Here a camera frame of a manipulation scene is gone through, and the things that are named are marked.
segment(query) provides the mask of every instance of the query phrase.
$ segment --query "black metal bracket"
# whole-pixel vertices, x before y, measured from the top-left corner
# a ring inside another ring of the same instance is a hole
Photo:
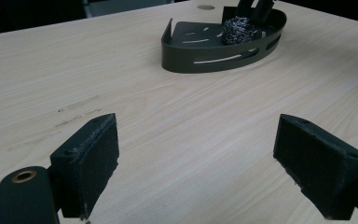
[[[0,224],[60,223],[64,217],[88,218],[117,168],[115,114],[92,119],[51,156],[48,169],[30,166],[0,183]]]
[[[358,208],[358,149],[308,120],[281,115],[274,158],[326,219]]]
[[[162,67],[175,73],[209,73],[255,63],[276,49],[286,15],[272,9],[272,0],[242,0],[237,7],[224,7],[222,23],[180,21],[172,34],[172,20],[161,38]],[[224,45],[223,24],[237,15],[249,16],[257,29],[256,40]]]

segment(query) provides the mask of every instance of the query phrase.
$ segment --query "table surface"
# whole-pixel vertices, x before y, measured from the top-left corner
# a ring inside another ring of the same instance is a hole
[[[91,223],[330,223],[272,150],[280,114],[358,148],[358,21],[278,1],[288,21],[265,59],[205,74],[161,68],[170,18],[218,23],[237,4],[195,0],[0,34],[0,180],[49,167],[88,120],[116,113],[119,166]],[[334,223],[358,223],[358,210]]]

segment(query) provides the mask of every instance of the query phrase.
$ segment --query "wood grain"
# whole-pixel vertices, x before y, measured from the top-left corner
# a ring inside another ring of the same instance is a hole
[[[116,113],[119,166],[93,224],[330,223],[272,149],[282,113],[358,148],[358,21],[278,1],[288,21],[267,58],[209,74],[161,68],[170,18],[218,23],[237,4],[194,0],[0,34],[0,180],[49,167],[84,123]],[[358,223],[358,211],[334,223]]]

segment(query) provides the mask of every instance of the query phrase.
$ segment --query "wooden table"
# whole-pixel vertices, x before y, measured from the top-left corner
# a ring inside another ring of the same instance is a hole
[[[195,0],[0,34],[0,180],[49,167],[83,124],[116,113],[119,166],[93,224],[358,223],[357,210],[325,221],[272,158],[280,114],[358,148],[358,21],[278,1],[288,21],[267,58],[207,74],[161,68],[170,18],[218,23],[237,4]]]

